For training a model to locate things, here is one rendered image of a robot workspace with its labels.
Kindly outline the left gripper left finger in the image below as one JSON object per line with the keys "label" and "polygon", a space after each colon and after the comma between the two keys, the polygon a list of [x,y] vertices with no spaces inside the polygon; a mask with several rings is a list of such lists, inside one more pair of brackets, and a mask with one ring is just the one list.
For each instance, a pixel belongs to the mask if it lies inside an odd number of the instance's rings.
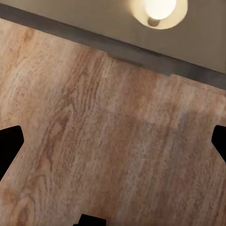
{"label": "left gripper left finger", "polygon": [[19,125],[0,130],[0,181],[24,143]]}

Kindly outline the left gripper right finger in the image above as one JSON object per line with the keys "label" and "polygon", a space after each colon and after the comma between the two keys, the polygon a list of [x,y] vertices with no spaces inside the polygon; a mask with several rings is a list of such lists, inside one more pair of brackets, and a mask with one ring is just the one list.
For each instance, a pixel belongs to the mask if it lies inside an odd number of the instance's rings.
{"label": "left gripper right finger", "polygon": [[211,141],[226,162],[226,127],[215,126]]}

